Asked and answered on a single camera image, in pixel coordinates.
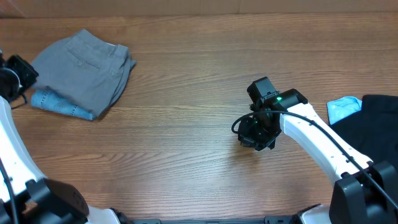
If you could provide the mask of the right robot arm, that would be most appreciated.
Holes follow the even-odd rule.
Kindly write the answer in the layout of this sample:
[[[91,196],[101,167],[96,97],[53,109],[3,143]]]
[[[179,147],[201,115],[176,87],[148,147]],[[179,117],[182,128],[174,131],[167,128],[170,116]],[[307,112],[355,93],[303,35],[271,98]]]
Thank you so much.
[[[329,205],[317,204],[265,223],[397,223],[397,172],[388,162],[373,162],[351,147],[296,89],[283,93],[267,78],[247,88],[251,112],[231,130],[246,147],[273,149],[284,133],[320,166],[333,186]]]

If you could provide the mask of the grey shorts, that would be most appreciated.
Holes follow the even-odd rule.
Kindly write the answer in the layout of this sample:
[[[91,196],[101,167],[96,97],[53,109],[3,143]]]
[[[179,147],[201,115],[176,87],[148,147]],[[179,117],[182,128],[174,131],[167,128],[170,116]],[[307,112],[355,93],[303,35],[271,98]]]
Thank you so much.
[[[83,29],[36,56],[34,89],[53,91],[97,118],[120,99],[135,65],[128,47]]]

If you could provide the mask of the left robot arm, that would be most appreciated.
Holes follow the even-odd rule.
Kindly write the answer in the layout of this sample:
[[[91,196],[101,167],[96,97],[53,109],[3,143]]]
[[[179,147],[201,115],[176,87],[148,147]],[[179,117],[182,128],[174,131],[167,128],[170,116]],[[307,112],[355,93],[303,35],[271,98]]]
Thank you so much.
[[[23,143],[11,103],[38,73],[18,55],[1,60],[1,223],[129,223],[121,212],[88,206],[72,185],[48,179]]]

